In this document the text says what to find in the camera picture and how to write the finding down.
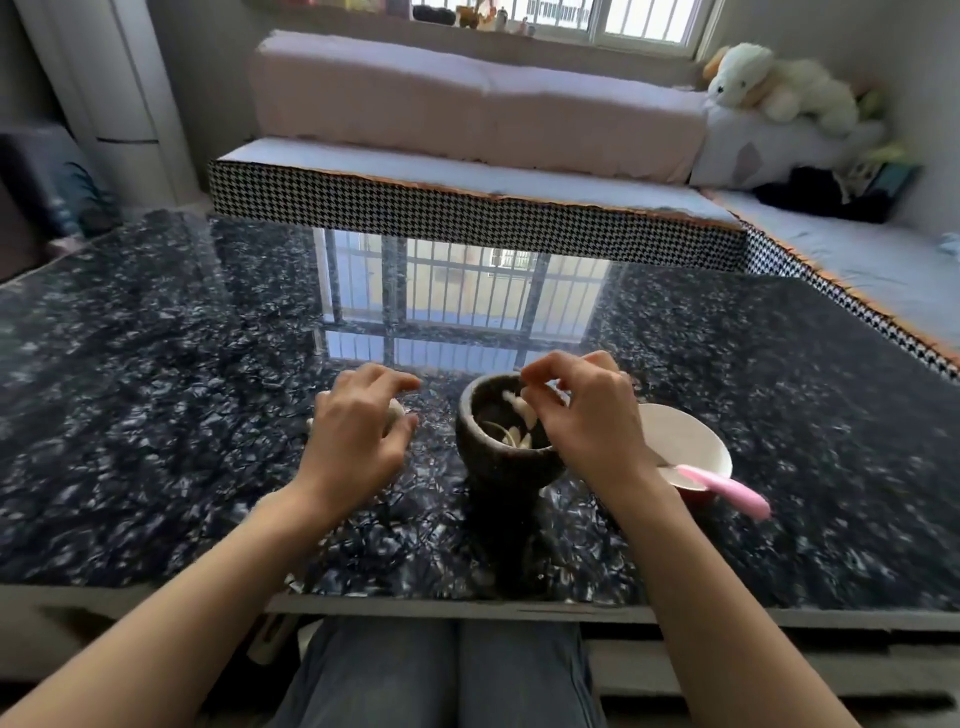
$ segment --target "hand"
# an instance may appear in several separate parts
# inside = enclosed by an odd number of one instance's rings
[[[379,364],[340,373],[331,391],[317,395],[297,476],[276,500],[314,522],[317,536],[370,500],[403,465],[417,427],[417,415],[408,414],[383,436],[390,399],[418,387],[415,376]]]
[[[664,488],[666,481],[646,448],[630,376],[608,353],[578,358],[551,352],[524,367],[520,376],[527,385],[522,396],[537,412],[550,442],[609,508],[637,487],[674,490]],[[570,391],[568,407],[546,386],[551,379],[560,379]]]

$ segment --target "stuffed animal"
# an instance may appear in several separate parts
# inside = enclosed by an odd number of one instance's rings
[[[704,68],[708,95],[729,109],[759,108],[781,124],[800,114],[817,119],[832,136],[846,136],[859,120],[850,87],[817,61],[780,61],[769,48],[741,43],[721,48]]]

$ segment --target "houndstooth cushion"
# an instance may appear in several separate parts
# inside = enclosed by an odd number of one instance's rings
[[[823,278],[813,268],[785,250],[765,231],[741,220],[747,231],[746,266],[747,273],[756,276],[782,276],[805,280],[834,303],[842,305],[850,313],[862,319],[871,327],[893,341],[901,349],[920,359],[928,369],[960,384],[960,369],[927,344],[920,341],[909,331],[899,327],[878,311],[873,310],[859,299],[831,280]]]
[[[210,196],[222,214],[312,228],[730,272],[744,263],[743,231],[296,167],[216,160]]]

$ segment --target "pink spoon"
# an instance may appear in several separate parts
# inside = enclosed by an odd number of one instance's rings
[[[675,465],[673,468],[680,475],[690,478],[690,480],[724,498],[740,513],[745,513],[757,521],[770,518],[770,503],[767,502],[767,499],[743,483],[738,483],[736,480],[723,475],[694,468],[692,465]]]

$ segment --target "white ceramic bowl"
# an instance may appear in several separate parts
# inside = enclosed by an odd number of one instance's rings
[[[733,474],[730,452],[717,434],[697,418],[663,404],[641,404],[643,436],[650,449],[670,465],[692,465],[724,477]],[[660,471],[663,477],[682,490],[705,488],[672,469]]]

